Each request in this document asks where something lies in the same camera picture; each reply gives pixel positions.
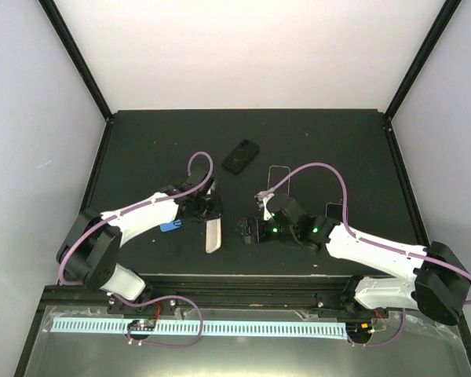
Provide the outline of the beige phone case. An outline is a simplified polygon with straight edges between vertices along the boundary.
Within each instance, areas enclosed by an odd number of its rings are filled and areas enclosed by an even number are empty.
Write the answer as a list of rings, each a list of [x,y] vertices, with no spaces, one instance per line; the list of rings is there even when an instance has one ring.
[[[209,220],[206,223],[205,252],[212,254],[221,247],[221,219]]]

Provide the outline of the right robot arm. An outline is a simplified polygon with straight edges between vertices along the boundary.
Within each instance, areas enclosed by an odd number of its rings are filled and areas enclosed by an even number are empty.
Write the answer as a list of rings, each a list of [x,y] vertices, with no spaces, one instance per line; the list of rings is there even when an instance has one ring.
[[[458,324],[471,280],[448,245],[434,241],[425,247],[348,231],[337,219],[307,214],[285,195],[269,194],[261,198],[260,206],[262,216],[237,223],[244,243],[294,242],[385,274],[364,276],[342,295],[341,307],[351,317],[367,309],[412,309],[441,324]]]

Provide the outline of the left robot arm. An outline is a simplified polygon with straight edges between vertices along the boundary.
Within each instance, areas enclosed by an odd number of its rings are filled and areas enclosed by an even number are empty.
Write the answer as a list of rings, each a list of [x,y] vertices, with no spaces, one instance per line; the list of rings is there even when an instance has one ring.
[[[119,264],[121,247],[153,228],[168,232],[203,223],[205,251],[211,254],[221,247],[221,215],[217,181],[199,168],[185,181],[128,207],[103,213],[84,210],[57,252],[58,279],[63,285],[118,295],[135,313],[145,313],[153,295],[137,273]]]

